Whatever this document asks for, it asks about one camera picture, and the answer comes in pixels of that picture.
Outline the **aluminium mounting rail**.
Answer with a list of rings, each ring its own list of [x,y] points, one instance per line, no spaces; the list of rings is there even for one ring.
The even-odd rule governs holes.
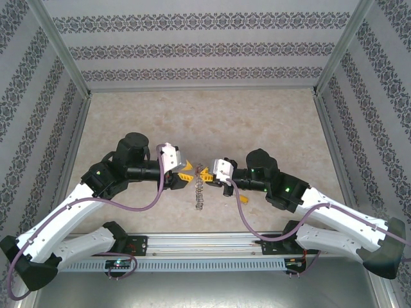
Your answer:
[[[144,235],[148,238],[145,258],[156,259],[222,259],[229,257],[301,257],[302,255],[263,255],[258,241],[249,233],[179,233],[179,234],[128,234]],[[89,248],[93,239],[114,235],[104,235],[95,231],[87,235],[74,235],[67,238],[76,248]],[[357,249],[361,244],[336,231],[310,228],[296,241],[309,255],[321,251],[326,255],[357,259]]]

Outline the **aluminium frame post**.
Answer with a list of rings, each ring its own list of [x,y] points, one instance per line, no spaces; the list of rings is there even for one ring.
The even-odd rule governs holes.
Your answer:
[[[345,27],[339,41],[337,42],[329,60],[327,61],[317,84],[313,88],[313,94],[318,96],[328,84],[329,79],[337,69],[341,58],[347,51],[351,41],[353,40],[356,31],[360,27],[362,21],[370,10],[374,0],[359,0],[352,16],[350,17],[347,26]]]
[[[40,26],[44,30],[44,33],[48,37],[53,49],[56,54],[61,59],[64,67],[67,69],[71,79],[77,86],[77,89],[81,92],[84,97],[89,98],[91,90],[86,84],[84,77],[81,74],[78,66],[76,65],[69,48],[66,46],[60,32],[50,14],[46,10],[46,7],[42,0],[26,0],[30,10],[33,12],[36,20],[39,22]]]

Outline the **aluminium table edge rail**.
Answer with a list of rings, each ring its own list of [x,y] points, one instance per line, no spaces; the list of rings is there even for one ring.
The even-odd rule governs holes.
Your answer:
[[[351,189],[348,176],[345,172],[345,167],[344,167],[344,163],[342,160],[342,156],[340,154],[338,143],[335,138],[335,134],[333,132],[333,128],[329,120],[328,114],[326,112],[324,102],[321,97],[318,97],[315,94],[313,95],[313,100],[314,100],[315,108],[317,109],[317,113],[319,116],[322,130],[324,132],[324,136],[325,136],[328,150],[331,156],[333,167],[335,169],[337,180],[338,180],[340,189],[342,191],[343,199],[347,206],[355,209],[356,200],[355,200],[353,191]]]
[[[85,98],[82,108],[79,111],[76,126],[74,128],[74,132],[72,135],[73,138],[71,139],[70,147],[67,151],[67,157],[61,172],[60,181],[58,183],[53,203],[50,207],[51,210],[54,209],[57,205],[59,205],[66,197],[66,193],[68,191],[69,183],[71,180],[71,175],[73,173],[74,164],[76,161],[76,156],[78,153],[78,148],[80,146],[80,141],[82,138],[85,122],[87,119],[87,114],[91,104],[91,96],[92,95],[89,94],[89,96]]]

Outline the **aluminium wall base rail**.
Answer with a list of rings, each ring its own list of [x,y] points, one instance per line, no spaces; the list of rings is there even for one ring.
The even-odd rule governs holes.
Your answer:
[[[190,87],[129,87],[91,89],[91,94],[120,93],[120,92],[178,92],[178,91],[216,91],[216,90],[300,90],[309,89],[315,92],[314,86],[307,85],[263,85],[263,86],[190,86]]]

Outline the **grey metal shelf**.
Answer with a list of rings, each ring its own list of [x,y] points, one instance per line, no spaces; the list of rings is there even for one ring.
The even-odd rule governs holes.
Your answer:
[[[15,308],[401,308],[391,283],[358,263],[320,258],[304,275],[280,271],[61,273]]]

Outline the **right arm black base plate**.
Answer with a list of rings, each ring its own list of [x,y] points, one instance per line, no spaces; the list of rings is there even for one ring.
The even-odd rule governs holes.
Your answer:
[[[297,244],[296,235],[292,235],[287,239],[281,241],[254,241],[255,244],[260,245],[263,255],[302,255],[304,248]]]

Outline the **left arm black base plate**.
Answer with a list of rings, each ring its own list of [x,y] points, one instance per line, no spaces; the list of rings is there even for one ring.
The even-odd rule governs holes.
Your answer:
[[[114,255],[145,256],[148,246],[148,238],[144,235],[105,237],[93,239],[89,245],[91,254],[113,253]]]

